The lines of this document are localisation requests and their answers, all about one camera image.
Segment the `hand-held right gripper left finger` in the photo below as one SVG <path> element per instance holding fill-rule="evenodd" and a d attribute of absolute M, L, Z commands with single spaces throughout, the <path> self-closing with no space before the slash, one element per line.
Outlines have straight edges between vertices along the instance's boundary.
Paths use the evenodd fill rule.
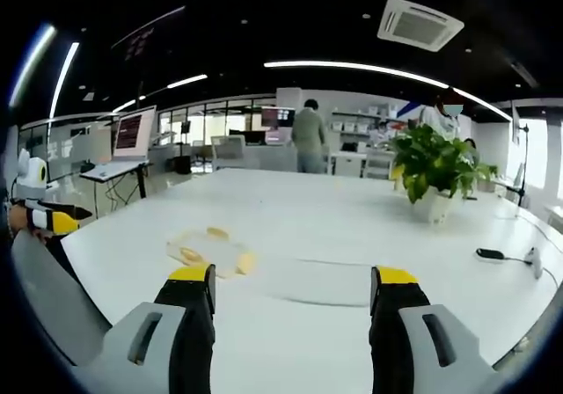
<path fill-rule="evenodd" d="M 87 393 L 210 393 L 216 267 L 172 272 L 152 303 L 106 332 L 101 351 L 72 369 Z"/>

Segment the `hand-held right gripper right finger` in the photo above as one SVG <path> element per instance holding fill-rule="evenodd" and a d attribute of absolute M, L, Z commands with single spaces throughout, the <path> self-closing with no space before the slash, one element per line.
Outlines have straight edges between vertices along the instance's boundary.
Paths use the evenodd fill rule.
<path fill-rule="evenodd" d="M 486 393 L 497 372 L 479 339 L 445 306 L 432 304 L 407 271 L 374 266 L 369 344 L 374 393 Z"/>

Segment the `person's left hand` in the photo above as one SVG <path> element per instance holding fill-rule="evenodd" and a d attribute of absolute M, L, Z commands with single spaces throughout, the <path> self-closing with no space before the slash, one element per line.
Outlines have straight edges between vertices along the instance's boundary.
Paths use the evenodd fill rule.
<path fill-rule="evenodd" d="M 47 213 L 21 205 L 8 207 L 8 224 L 13 237 L 24 230 L 37 237 L 43 244 L 53 236 L 47 229 Z"/>

